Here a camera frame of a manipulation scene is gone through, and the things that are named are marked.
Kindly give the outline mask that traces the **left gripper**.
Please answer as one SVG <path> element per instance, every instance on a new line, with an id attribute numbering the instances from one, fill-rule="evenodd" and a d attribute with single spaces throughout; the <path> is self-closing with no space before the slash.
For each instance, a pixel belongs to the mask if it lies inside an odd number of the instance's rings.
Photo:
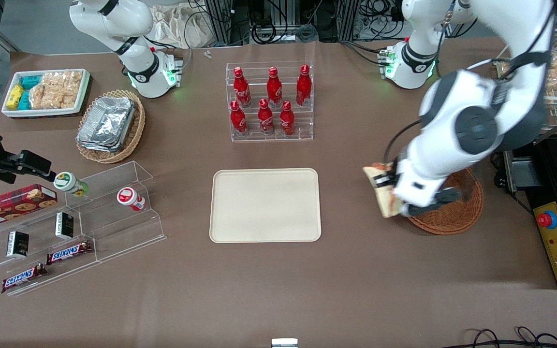
<path id="1" fill-rule="evenodd" d="M 436 194 L 454 172 L 454 158 L 432 154 L 400 154 L 396 172 L 373 175 L 373 188 L 394 189 L 394 196 L 409 204 L 433 204 Z"/>

